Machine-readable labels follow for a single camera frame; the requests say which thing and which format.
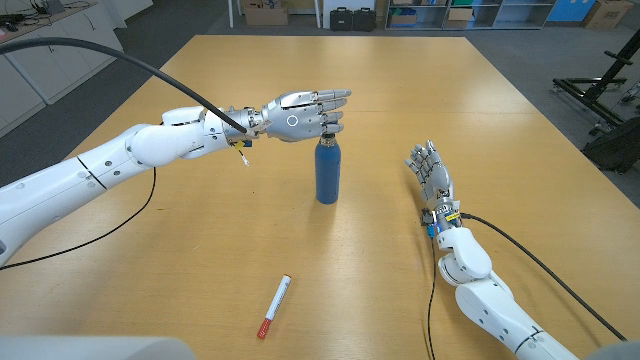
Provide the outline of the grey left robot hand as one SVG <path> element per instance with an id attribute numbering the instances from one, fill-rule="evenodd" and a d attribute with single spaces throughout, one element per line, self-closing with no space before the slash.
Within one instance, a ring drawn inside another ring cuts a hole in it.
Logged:
<path id="1" fill-rule="evenodd" d="M 282 94 L 262 108 L 263 119 L 270 122 L 266 134 L 285 142 L 337 134 L 344 128 L 338 108 L 351 94 L 349 89 Z"/>

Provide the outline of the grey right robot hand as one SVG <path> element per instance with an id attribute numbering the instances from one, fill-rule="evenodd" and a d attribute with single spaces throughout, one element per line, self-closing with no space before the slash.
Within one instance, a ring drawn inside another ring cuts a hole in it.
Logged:
<path id="1" fill-rule="evenodd" d="M 455 199 L 449 170 L 431 140 L 412 148 L 405 164 L 421 186 L 421 197 L 427 210 L 437 214 L 459 210 L 460 202 Z"/>

